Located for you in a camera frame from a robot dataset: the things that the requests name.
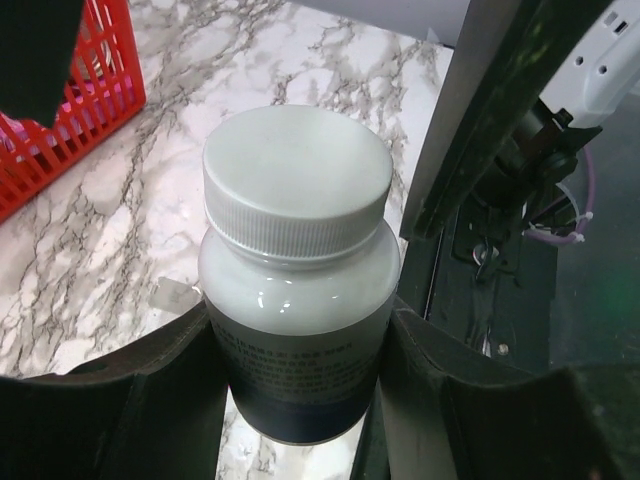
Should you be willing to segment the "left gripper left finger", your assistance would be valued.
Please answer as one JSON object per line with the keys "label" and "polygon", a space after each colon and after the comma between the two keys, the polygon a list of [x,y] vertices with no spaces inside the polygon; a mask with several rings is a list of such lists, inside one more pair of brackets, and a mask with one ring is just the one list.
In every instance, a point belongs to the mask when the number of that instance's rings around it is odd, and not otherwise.
{"label": "left gripper left finger", "polygon": [[64,375],[1,380],[4,479],[213,479],[227,380],[204,303]]}

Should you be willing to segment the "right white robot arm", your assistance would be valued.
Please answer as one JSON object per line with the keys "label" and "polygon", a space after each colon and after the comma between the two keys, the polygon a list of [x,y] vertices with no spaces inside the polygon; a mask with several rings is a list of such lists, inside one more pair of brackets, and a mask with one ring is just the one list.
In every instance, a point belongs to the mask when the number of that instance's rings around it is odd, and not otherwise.
{"label": "right white robot arm", "polygon": [[[429,236],[488,181],[536,102],[594,132],[638,81],[639,43],[605,28],[623,2],[514,1],[504,25],[472,3],[402,232]],[[1,5],[1,214],[8,217],[145,103],[123,1]]]}

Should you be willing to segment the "white pill bottle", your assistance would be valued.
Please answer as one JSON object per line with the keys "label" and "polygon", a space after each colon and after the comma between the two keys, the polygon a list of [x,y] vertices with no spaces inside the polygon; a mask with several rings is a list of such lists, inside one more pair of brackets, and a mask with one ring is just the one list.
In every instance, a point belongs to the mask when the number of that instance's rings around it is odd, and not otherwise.
{"label": "white pill bottle", "polygon": [[387,146],[342,114],[267,106],[210,134],[203,172],[199,281],[238,410],[285,444],[343,434],[370,404],[401,271]]}

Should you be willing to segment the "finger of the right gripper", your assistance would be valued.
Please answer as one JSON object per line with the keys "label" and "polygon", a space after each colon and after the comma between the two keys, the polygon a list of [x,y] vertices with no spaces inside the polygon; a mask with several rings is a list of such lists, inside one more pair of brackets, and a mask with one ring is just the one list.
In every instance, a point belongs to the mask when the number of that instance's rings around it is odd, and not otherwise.
{"label": "finger of the right gripper", "polygon": [[429,124],[400,235],[440,231],[593,24],[590,1],[472,1]]}
{"label": "finger of the right gripper", "polygon": [[1,2],[1,112],[50,128],[70,78],[82,0]]}

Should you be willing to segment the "grey weekly pill organizer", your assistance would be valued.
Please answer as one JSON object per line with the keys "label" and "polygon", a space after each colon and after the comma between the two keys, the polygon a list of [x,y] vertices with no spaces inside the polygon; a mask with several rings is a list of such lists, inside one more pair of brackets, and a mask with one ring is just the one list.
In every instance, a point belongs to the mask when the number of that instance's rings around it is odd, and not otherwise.
{"label": "grey weekly pill organizer", "polygon": [[201,299],[202,292],[197,286],[160,277],[150,294],[149,305],[180,316],[196,306]]}

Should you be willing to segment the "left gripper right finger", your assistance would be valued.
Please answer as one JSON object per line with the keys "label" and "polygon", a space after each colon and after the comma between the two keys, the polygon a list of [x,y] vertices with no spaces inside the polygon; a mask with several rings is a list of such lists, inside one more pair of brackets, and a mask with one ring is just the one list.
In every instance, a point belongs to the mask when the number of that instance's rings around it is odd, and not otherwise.
{"label": "left gripper right finger", "polygon": [[639,369],[531,375],[396,300],[355,479],[635,479]]}

